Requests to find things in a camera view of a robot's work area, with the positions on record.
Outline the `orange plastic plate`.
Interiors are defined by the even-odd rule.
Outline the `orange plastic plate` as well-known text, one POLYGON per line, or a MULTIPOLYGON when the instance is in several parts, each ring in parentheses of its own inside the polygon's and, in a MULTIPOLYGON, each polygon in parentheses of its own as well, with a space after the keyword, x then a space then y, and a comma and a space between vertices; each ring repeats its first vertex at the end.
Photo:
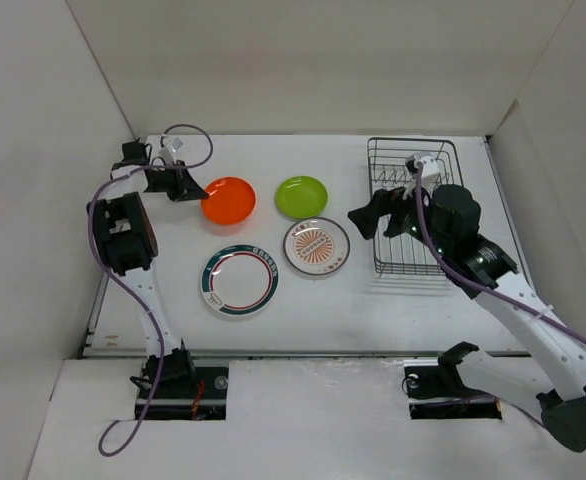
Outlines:
POLYGON ((204 216, 211 222, 229 226, 244 222, 257 204, 249 182, 239 177, 221 177, 206 188, 208 197, 201 201, 204 216))

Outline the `green plastic plate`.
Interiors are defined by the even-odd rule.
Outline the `green plastic plate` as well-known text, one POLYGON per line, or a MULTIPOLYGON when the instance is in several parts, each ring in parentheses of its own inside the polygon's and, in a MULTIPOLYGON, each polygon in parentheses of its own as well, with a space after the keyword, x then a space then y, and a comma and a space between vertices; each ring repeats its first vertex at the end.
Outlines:
POLYGON ((278 210, 287 217, 306 219, 319 216, 328 204, 328 190, 311 176, 294 176, 284 180, 275 193, 278 210))

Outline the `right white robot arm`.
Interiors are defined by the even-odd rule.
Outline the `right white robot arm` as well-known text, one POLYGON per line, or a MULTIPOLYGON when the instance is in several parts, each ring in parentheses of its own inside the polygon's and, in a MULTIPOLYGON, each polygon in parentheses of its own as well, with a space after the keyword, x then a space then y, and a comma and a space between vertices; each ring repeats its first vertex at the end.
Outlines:
POLYGON ((525 348, 542 376, 507 367, 477 345, 460 342, 434 360, 405 369, 407 395, 428 407, 493 396, 531 415, 563 447, 586 450, 586 339, 570 333, 541 301, 515 261, 479 232, 481 207, 458 185, 431 193, 380 189, 348 213, 366 240, 380 218, 384 236, 412 236, 434 254, 446 278, 491 313, 525 348))

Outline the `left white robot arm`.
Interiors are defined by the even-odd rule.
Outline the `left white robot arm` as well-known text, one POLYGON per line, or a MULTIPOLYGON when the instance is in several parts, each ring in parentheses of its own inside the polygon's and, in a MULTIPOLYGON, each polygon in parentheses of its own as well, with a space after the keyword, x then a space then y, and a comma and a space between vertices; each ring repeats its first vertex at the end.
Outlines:
POLYGON ((109 181, 87 204, 89 245, 100 268, 141 309, 147 361, 142 376, 132 381, 183 397, 196 387, 197 374, 184 341, 172 331, 159 293, 159 247, 142 195, 161 193, 172 202, 206 200, 209 195, 184 162, 166 158, 154 165, 149 148, 139 140, 124 143, 122 154, 109 181))

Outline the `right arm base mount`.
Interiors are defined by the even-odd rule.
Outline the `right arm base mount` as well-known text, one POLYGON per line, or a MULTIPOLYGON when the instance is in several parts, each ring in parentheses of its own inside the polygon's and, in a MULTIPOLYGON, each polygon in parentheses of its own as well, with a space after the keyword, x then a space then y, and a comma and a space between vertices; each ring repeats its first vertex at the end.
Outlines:
POLYGON ((403 372, 412 420, 502 419, 496 397, 464 386, 452 367, 436 359, 407 360, 403 372))

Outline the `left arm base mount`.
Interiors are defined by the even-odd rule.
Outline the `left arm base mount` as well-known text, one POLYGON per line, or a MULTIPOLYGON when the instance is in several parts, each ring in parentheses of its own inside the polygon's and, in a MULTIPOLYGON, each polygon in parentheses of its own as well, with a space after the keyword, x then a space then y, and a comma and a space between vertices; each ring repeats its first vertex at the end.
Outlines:
POLYGON ((145 419, 224 420, 228 387, 227 365, 200 365, 189 371, 165 362, 145 419))

